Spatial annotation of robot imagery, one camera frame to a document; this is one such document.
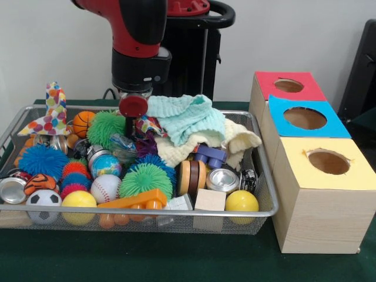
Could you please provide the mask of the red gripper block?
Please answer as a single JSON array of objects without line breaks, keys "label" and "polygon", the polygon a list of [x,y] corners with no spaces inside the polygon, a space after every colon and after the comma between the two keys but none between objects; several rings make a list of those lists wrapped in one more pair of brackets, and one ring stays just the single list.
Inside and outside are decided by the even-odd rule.
[{"label": "red gripper block", "polygon": [[119,102],[119,111],[125,116],[125,136],[132,137],[135,118],[146,114],[147,99],[140,94],[124,94]]}]

